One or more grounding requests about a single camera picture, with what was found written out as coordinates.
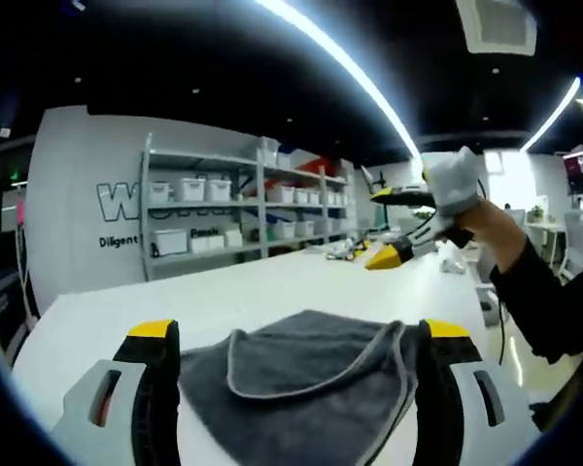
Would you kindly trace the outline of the person's right hand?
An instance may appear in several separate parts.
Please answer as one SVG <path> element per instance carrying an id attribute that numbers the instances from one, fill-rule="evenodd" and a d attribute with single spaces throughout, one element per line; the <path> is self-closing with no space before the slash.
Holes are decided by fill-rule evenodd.
<path id="1" fill-rule="evenodd" d="M 517 261 L 527 243 L 525 232 L 514 219 L 486 199 L 479 199 L 474 206 L 458 214 L 456 224 L 491 250 L 502 273 Z"/>

